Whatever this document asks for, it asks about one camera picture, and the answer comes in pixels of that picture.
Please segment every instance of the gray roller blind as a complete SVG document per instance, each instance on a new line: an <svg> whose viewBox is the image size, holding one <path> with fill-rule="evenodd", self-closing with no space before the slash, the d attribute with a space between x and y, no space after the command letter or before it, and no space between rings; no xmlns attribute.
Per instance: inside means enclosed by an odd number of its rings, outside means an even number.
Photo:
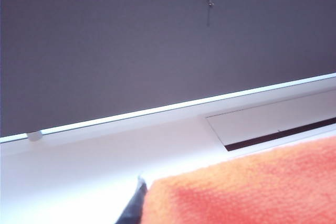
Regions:
<svg viewBox="0 0 336 224"><path fill-rule="evenodd" d="M336 0L1 1L1 136L336 71Z"/></svg>

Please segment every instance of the orange towel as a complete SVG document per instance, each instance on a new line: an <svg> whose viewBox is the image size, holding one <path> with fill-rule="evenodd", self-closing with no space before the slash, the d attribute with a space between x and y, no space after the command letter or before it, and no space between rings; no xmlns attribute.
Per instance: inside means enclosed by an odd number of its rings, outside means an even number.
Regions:
<svg viewBox="0 0 336 224"><path fill-rule="evenodd" d="M336 223L336 137L158 180L141 223Z"/></svg>

